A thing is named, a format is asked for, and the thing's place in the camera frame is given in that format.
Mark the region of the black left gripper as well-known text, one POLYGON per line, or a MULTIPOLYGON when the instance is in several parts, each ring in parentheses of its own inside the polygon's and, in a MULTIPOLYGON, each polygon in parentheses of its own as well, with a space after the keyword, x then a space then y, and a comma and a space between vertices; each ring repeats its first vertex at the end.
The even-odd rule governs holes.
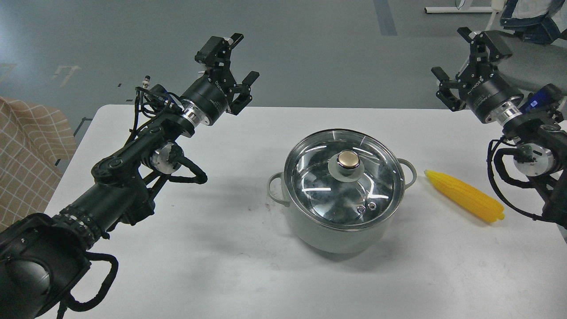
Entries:
POLYGON ((235 33, 230 38, 211 36, 197 51, 195 61, 208 67, 181 95, 183 105, 191 103, 200 110, 200 122, 213 125, 223 113, 239 115, 252 101, 251 86, 260 73, 250 71, 241 84, 236 84, 229 68, 233 48, 244 38, 235 33))

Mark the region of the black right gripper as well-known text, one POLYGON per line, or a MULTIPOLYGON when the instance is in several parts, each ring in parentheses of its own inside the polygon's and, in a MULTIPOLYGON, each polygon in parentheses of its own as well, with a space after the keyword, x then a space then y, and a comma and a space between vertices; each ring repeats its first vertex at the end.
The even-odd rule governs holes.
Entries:
POLYGON ((439 66, 431 68, 439 81, 436 97, 452 112, 467 107, 482 123, 490 123, 492 111, 506 102, 518 105, 524 97, 497 70, 500 61, 512 57, 512 49, 500 31, 474 32, 468 27, 459 27, 457 32, 468 42, 470 53, 460 69, 459 79, 450 79, 439 66), (459 90, 459 97, 452 89, 459 90))

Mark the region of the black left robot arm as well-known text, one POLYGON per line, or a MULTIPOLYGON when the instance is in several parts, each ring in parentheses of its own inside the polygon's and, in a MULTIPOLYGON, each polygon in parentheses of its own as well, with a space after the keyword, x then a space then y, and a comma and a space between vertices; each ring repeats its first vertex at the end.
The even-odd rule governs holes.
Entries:
POLYGON ((242 83, 230 69, 243 35, 212 36, 196 53, 204 66, 182 95, 162 85, 136 87, 134 124, 125 145, 96 163, 94 185, 59 214, 31 214, 1 233, 1 317, 34 319, 58 306, 84 312, 106 297, 119 270, 111 254, 91 252, 117 224, 134 226, 155 212, 164 184, 207 182, 206 173, 176 143, 198 125, 213 125, 223 113, 238 115, 252 100, 251 71, 242 83))

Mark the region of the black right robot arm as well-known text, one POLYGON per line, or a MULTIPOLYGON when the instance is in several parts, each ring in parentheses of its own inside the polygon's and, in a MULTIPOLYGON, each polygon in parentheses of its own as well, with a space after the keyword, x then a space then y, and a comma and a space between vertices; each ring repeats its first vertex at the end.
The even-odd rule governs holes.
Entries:
POLYGON ((501 31, 474 32, 459 27, 469 55, 462 70, 451 78, 441 67, 431 72, 438 80, 437 98, 451 111, 469 109, 484 124, 498 122, 502 137, 490 141, 487 151, 489 182, 496 195, 516 212, 535 221, 566 226, 566 116, 559 107, 566 89, 558 83, 522 85, 512 80, 499 63, 512 58, 501 31), (494 174, 511 186, 534 189, 544 201, 541 214, 511 204, 494 174))

